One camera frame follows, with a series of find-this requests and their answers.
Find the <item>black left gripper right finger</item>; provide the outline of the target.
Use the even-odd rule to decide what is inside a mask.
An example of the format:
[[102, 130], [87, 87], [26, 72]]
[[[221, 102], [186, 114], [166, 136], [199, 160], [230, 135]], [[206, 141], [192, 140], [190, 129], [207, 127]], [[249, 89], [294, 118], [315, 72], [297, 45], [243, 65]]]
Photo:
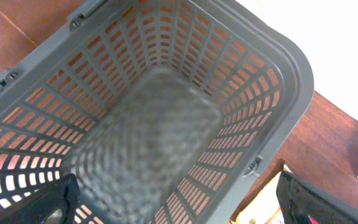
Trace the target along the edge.
[[276, 189], [285, 223], [358, 223], [358, 208], [283, 171]]

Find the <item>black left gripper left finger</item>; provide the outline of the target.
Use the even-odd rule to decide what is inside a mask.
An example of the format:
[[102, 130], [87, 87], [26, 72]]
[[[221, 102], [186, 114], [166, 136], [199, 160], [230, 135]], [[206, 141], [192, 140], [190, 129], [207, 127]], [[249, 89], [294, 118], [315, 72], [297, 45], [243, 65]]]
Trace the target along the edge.
[[79, 197], [76, 176], [67, 174], [1, 211], [0, 223], [73, 223]]

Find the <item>yellow snack bag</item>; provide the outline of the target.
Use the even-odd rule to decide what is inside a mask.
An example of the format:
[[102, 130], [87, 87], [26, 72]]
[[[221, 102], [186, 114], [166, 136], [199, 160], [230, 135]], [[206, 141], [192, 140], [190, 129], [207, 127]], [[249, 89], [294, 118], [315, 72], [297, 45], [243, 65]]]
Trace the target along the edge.
[[280, 174], [283, 171], [289, 171], [291, 173], [290, 168], [284, 164], [283, 170], [276, 174], [274, 178], [262, 188], [256, 198], [238, 214], [236, 220], [231, 221], [232, 224], [285, 223], [276, 194]]

